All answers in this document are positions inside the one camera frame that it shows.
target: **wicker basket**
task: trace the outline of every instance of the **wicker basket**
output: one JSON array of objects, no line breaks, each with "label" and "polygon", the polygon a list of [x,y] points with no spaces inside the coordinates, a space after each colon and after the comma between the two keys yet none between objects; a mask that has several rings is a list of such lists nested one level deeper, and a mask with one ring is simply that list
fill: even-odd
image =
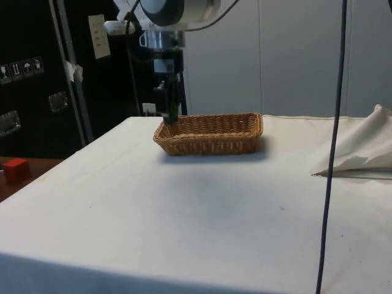
[{"label": "wicker basket", "polygon": [[162,123],[154,141],[171,156],[243,154],[255,152],[262,133],[258,113],[181,116]]}]

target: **white panel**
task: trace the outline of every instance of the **white panel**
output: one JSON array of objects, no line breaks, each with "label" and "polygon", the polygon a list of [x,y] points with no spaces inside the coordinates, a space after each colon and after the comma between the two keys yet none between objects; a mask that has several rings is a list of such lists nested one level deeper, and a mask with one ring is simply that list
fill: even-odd
[{"label": "white panel", "polygon": [[392,13],[387,0],[355,0],[350,63],[350,116],[375,104],[392,108]]},{"label": "white panel", "polygon": [[341,13],[342,0],[260,0],[264,114],[333,115]]},{"label": "white panel", "polygon": [[[232,3],[222,0],[221,13]],[[240,1],[212,28],[187,33],[189,113],[261,111],[258,0]]]}]

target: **white table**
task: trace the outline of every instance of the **white table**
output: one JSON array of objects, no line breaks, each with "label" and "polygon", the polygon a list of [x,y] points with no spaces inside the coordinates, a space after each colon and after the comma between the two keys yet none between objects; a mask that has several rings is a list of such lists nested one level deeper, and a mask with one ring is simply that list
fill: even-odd
[{"label": "white table", "polygon": [[[159,123],[128,119],[0,204],[1,293],[314,293],[308,158],[332,120],[265,117],[257,154],[175,158]],[[324,293],[392,293],[391,222],[391,182],[334,180]]]}]

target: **red block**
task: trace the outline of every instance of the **red block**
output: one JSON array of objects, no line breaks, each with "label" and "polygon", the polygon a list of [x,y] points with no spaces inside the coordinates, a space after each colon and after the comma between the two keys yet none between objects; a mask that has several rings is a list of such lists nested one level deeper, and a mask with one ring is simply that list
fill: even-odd
[{"label": "red block", "polygon": [[2,165],[8,184],[18,184],[31,178],[29,162],[26,159],[15,158]]}]

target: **metal bracket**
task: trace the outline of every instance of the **metal bracket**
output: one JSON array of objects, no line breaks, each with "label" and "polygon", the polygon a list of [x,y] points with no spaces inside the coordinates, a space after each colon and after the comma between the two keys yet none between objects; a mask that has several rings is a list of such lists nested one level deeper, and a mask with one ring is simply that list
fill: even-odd
[{"label": "metal bracket", "polygon": [[0,116],[0,138],[4,138],[21,128],[18,113],[8,112]]}]

